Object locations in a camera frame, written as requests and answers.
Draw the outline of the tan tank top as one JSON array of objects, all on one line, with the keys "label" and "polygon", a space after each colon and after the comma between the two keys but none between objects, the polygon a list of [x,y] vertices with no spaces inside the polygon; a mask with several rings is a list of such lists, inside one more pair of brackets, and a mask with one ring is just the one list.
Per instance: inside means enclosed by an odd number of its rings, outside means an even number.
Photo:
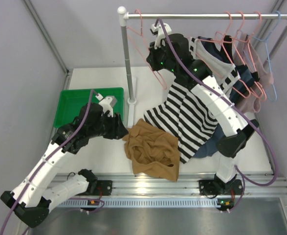
[{"label": "tan tank top", "polygon": [[179,176],[178,138],[140,119],[123,138],[133,174],[176,182]]}]

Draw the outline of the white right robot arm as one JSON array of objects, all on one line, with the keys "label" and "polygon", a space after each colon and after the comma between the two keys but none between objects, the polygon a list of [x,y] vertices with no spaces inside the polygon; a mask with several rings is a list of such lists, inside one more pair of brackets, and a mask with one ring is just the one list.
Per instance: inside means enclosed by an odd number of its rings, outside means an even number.
[{"label": "white right robot arm", "polygon": [[167,70],[175,79],[166,100],[144,113],[151,125],[178,139],[182,163],[188,162],[209,143],[220,128],[215,143],[220,163],[213,180],[203,185],[202,194],[227,194],[235,188],[237,153],[258,127],[235,110],[229,99],[238,80],[235,66],[211,55],[197,38],[171,34],[150,43],[147,62],[152,70]]}]

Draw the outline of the pink wire hanger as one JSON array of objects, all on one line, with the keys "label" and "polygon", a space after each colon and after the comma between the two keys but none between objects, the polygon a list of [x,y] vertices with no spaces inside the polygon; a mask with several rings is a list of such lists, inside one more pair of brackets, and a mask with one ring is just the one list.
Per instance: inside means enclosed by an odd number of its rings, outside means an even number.
[{"label": "pink wire hanger", "polygon": [[[129,26],[126,27],[126,30],[132,31],[133,33],[135,33],[136,35],[138,35],[141,38],[141,41],[143,42],[143,44],[145,46],[145,49],[146,49],[146,53],[147,53],[147,52],[149,52],[149,47],[148,47],[147,41],[146,41],[146,39],[144,37],[144,34],[143,34],[143,18],[142,18],[142,14],[141,14],[141,11],[139,9],[135,9],[134,12],[139,14],[139,16],[140,16],[140,30],[136,31],[135,29],[133,29],[133,28],[131,28]],[[167,82],[165,81],[164,77],[158,71],[153,71],[152,70],[151,65],[146,61],[145,55],[141,52],[141,50],[139,49],[139,47],[137,46],[137,44],[135,43],[133,38],[128,35],[128,39],[130,40],[130,42],[133,45],[133,47],[136,49],[137,53],[141,56],[142,60],[145,62],[145,65],[150,69],[151,73],[156,78],[158,83],[162,86],[163,90],[166,90],[168,88],[168,86],[167,86]]]}]

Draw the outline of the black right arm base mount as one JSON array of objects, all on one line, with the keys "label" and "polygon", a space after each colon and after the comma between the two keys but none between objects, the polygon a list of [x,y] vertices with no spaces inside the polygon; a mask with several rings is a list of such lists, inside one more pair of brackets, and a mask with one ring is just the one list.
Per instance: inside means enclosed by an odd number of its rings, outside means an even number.
[{"label": "black right arm base mount", "polygon": [[219,195],[241,195],[243,184],[240,179],[233,179],[230,182],[223,182],[219,179],[199,180],[199,193],[208,198],[216,198]]}]

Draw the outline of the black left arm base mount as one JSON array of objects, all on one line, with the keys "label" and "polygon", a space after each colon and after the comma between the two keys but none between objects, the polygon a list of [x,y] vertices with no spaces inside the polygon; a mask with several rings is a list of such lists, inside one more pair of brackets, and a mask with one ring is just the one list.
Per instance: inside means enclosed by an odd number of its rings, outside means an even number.
[{"label": "black left arm base mount", "polygon": [[111,180],[98,180],[96,184],[89,185],[87,190],[77,196],[110,196],[112,192]]}]

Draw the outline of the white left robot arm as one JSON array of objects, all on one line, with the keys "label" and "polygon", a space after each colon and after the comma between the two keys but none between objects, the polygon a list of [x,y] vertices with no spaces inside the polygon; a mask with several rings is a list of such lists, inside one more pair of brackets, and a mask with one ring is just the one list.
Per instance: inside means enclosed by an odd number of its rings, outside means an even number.
[{"label": "white left robot arm", "polygon": [[80,194],[93,194],[98,178],[91,170],[82,169],[72,178],[53,187],[48,185],[63,165],[92,138],[119,140],[128,134],[121,115],[113,111],[112,97],[99,103],[83,106],[71,123],[57,129],[29,175],[12,191],[5,191],[0,199],[28,227],[39,226],[51,211],[67,199]]}]

